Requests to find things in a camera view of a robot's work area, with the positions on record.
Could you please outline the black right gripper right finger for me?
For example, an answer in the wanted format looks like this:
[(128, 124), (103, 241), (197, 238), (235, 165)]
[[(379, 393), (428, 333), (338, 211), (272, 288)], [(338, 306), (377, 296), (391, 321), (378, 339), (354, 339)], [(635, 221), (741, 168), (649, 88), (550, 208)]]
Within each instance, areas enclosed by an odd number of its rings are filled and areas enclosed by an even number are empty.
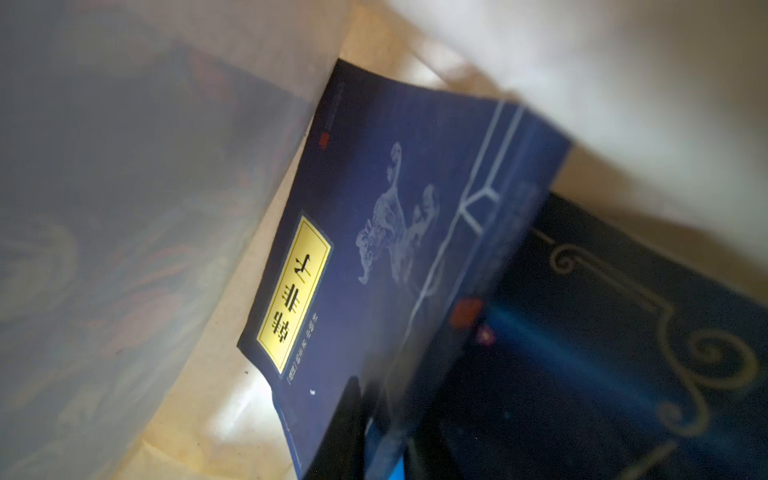
[(463, 476), (437, 427), (424, 421), (407, 440), (407, 478), (462, 480)]

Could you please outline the cream canvas tote bag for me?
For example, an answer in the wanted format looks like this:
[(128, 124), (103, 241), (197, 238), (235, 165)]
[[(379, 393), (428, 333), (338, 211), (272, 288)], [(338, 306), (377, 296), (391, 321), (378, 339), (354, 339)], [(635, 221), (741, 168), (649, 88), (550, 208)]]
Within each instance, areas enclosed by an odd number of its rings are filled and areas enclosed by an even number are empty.
[[(106, 479), (138, 461), (299, 165), (353, 8), (2, 3), (3, 478)], [(571, 141), (542, 207), (559, 196), (767, 309), (765, 2), (372, 8), (446, 85), (417, 87), (524, 105)], [(520, 247), (378, 479), (399, 479)]]

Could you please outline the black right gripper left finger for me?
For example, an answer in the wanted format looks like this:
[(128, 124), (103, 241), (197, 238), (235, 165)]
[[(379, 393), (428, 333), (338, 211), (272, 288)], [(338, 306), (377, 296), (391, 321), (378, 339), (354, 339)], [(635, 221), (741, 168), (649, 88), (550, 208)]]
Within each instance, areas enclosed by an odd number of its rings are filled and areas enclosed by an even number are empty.
[(303, 479), (363, 479), (366, 415), (357, 377), (350, 377)]

